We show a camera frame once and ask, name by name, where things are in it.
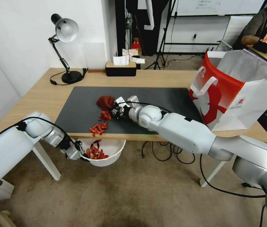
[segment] white paper bag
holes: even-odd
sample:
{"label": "white paper bag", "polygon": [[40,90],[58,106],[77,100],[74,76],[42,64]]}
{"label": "white paper bag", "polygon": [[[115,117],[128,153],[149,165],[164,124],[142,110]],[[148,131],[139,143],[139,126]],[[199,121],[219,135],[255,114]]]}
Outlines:
{"label": "white paper bag", "polygon": [[209,129],[248,129],[267,109],[267,62],[247,50],[208,51],[190,88]]}

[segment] red cloth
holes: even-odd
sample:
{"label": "red cloth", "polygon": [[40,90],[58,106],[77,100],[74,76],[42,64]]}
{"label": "red cloth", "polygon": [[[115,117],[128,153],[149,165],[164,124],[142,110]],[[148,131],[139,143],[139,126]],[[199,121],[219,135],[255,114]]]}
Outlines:
{"label": "red cloth", "polygon": [[113,103],[114,103],[114,97],[101,96],[96,103],[103,111],[112,110],[113,109]]}

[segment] black desk mat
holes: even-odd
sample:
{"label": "black desk mat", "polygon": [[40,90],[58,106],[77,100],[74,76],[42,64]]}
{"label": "black desk mat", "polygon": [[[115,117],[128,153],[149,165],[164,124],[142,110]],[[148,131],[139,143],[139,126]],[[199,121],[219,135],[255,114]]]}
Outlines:
{"label": "black desk mat", "polygon": [[[187,88],[74,87],[55,123],[66,132],[90,133],[89,128],[99,123],[101,109],[96,102],[103,95],[114,98],[122,96],[124,100],[137,95],[140,102],[162,106],[202,122],[198,110],[188,96]],[[130,119],[114,118],[108,122],[105,133],[157,134]]]}

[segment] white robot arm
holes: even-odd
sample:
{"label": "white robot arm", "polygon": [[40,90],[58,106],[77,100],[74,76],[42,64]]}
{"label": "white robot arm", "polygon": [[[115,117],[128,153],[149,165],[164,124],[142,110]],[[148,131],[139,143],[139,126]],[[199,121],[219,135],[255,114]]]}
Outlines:
{"label": "white robot arm", "polygon": [[34,112],[0,134],[0,179],[22,160],[39,140],[61,149],[67,159],[81,159],[84,153],[80,141],[73,141],[61,129],[50,123],[44,113]]}
{"label": "white robot arm", "polygon": [[218,137],[195,120],[176,113],[166,113],[151,105],[142,107],[136,96],[130,97],[127,102],[122,97],[116,99],[112,113],[158,132],[162,138],[188,152],[207,154],[221,161],[228,161],[236,155],[233,171],[246,183],[264,190],[267,207],[266,143],[246,136]]}

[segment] white plastic bowl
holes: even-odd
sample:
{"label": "white plastic bowl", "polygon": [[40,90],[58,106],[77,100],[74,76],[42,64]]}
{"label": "white plastic bowl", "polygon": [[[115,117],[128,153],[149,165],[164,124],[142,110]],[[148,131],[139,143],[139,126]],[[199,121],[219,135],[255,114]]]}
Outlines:
{"label": "white plastic bowl", "polygon": [[[92,142],[98,140],[99,138],[94,138],[94,139],[79,139],[82,141],[82,147],[86,151],[87,148],[90,148],[90,145]],[[126,140],[102,140],[100,141],[100,148],[99,150],[103,149],[103,152],[105,155],[109,155],[108,158],[105,159],[89,159],[85,158],[86,160],[90,161],[91,164],[94,166],[108,166],[114,163],[119,156],[122,153],[122,150],[125,146]]]}

